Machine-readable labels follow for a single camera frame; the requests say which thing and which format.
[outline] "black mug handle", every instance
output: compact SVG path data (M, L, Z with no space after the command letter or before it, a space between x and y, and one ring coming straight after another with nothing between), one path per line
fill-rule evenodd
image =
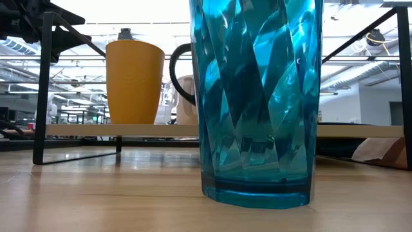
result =
M176 91L188 102L193 104L194 106L196 105L196 100L194 98L194 95L191 95L190 93L187 93L179 84L178 79L176 77L176 62L179 59L179 56L181 56L185 52L190 52L192 50L191 44L182 44L179 47L176 48L176 50L173 52L173 54L170 56L170 62L169 62L169 73L170 73L170 79L172 80L172 84L174 88L176 88Z

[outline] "blue plastic tumbler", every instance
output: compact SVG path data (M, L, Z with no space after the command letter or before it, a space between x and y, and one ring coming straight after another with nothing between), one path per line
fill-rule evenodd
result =
M251 208L309 203L323 0L190 0L191 45L170 61L198 109L203 193ZM192 51L196 98L174 67Z

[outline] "metal stand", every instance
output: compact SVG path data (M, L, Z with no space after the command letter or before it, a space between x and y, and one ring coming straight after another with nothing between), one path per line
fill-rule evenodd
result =
M55 14L54 12L45 12L43 15L43 26L42 26L42 40L41 40L41 61L40 61L40 77L39 77L39 96L37 99L37 118L36 118L36 130L34 137L34 147L33 147L33 163L34 164L55 164L58 162L66 162L69 160L79 160L92 157L101 157L104 155L117 154L121 150L122 139L118 140L116 145L116 152L92 155L86 157L80 157L75 159L64 159L50 162L43 162L44 153L44 140L46 138L46 114L47 114L47 97L49 88L49 77L50 77L50 61L52 59L52 26L53 23L58 23L60 26L65 27L70 33L81 40L83 43L87 44L94 51L99 53L101 56L106 57L106 54L95 46L89 39L85 38L76 29L74 29L70 24L68 24L64 19ZM82 115L82 123L84 123L84 112Z
M407 168L412 171L412 75L411 75L411 42L409 38L409 20L406 6L396 6L376 21L365 27L358 34L346 41L331 54L326 56L322 63L329 61L355 41L364 37L367 33L379 26L390 17L397 15L398 18L398 38L399 38L399 61L400 61L400 85L402 91L402 110L404 114L404 136L406 145Z

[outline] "desk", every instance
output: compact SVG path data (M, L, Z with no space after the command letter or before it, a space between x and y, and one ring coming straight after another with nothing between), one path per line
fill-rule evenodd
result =
M112 148L45 150L72 158ZM201 192L198 149L124 148L33 166L32 151L0 153L0 231L412 230L412 172L318 158L309 206L247 209Z

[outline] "yellow ceramic mug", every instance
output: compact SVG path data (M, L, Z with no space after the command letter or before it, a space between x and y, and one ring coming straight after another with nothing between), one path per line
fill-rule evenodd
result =
M159 105L164 52L142 41L106 46L106 79L111 123L153 124Z

